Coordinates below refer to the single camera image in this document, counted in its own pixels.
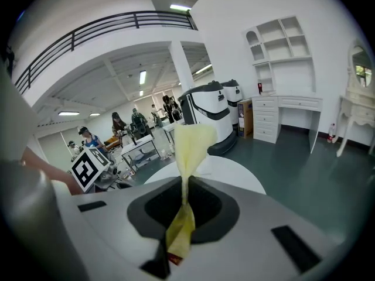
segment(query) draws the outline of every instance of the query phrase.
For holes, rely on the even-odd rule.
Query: metal railing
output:
[[[188,14],[164,11],[139,11],[119,13],[97,19],[62,36],[35,58],[17,79],[15,86],[23,94],[35,79],[56,59],[74,51],[81,44],[97,36],[126,28],[163,26],[196,29]]]

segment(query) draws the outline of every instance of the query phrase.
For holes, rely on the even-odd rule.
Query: white hutch shelf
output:
[[[265,95],[291,89],[316,92],[310,49],[296,16],[264,23],[245,35]]]

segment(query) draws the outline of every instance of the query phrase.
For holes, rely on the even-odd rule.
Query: cardboard box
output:
[[[238,105],[238,136],[248,138],[254,131],[253,102],[251,99],[242,100]]]

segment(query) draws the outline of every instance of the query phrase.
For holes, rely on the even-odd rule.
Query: drawer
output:
[[[261,141],[275,143],[276,137],[277,137],[276,126],[254,124],[254,139],[259,139]]]
[[[354,114],[370,121],[375,120],[375,110],[367,107],[355,106]]]
[[[277,97],[254,97],[253,110],[278,112]]]
[[[322,111],[322,99],[305,97],[279,97],[279,107]]]
[[[279,113],[271,111],[253,111],[254,124],[266,126],[277,126],[279,123]]]

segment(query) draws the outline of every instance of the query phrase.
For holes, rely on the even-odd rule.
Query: white round table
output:
[[[163,167],[161,170],[158,170],[145,182],[145,184],[177,176],[180,176],[180,173],[177,168],[177,163],[173,162]],[[265,194],[262,184],[252,172],[239,163],[227,158],[208,155],[199,165],[194,176],[227,183],[241,187],[242,189]]]

